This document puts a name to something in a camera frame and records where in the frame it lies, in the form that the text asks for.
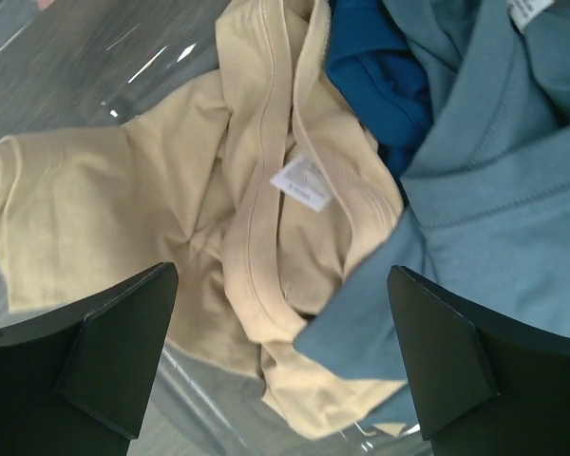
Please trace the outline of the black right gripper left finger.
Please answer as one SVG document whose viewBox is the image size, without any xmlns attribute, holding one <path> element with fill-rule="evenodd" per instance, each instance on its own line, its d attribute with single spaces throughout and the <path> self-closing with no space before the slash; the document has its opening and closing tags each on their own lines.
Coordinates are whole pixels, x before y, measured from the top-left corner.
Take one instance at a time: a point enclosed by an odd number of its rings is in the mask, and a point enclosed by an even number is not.
<svg viewBox="0 0 570 456">
<path fill-rule="evenodd" d="M 157 264 L 0 328 L 0 456 L 125 455 L 141 432 L 174 309 Z"/>
</svg>

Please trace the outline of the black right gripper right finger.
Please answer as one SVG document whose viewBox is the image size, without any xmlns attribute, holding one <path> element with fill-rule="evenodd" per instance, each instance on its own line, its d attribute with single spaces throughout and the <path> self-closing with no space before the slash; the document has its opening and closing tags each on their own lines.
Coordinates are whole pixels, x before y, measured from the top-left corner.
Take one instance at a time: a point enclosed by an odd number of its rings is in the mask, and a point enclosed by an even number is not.
<svg viewBox="0 0 570 456">
<path fill-rule="evenodd" d="M 436 455 L 570 456 L 570 338 L 406 267 L 388 277 L 420 432 Z"/>
</svg>

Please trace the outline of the beige t shirt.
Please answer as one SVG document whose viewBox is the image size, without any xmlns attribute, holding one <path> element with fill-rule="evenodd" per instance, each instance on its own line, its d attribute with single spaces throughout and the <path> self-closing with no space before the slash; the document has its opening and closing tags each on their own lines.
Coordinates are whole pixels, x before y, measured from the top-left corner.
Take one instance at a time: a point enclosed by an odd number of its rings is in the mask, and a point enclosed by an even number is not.
<svg viewBox="0 0 570 456">
<path fill-rule="evenodd" d="M 266 383 L 318 439 L 403 387 L 349 380 L 295 338 L 403 210 L 376 142 L 329 82 L 324 1 L 235 1 L 219 67 L 121 125 L 0 141 L 0 269 L 14 312 L 93 295 L 162 261 L 179 288 L 168 340 Z"/>
</svg>

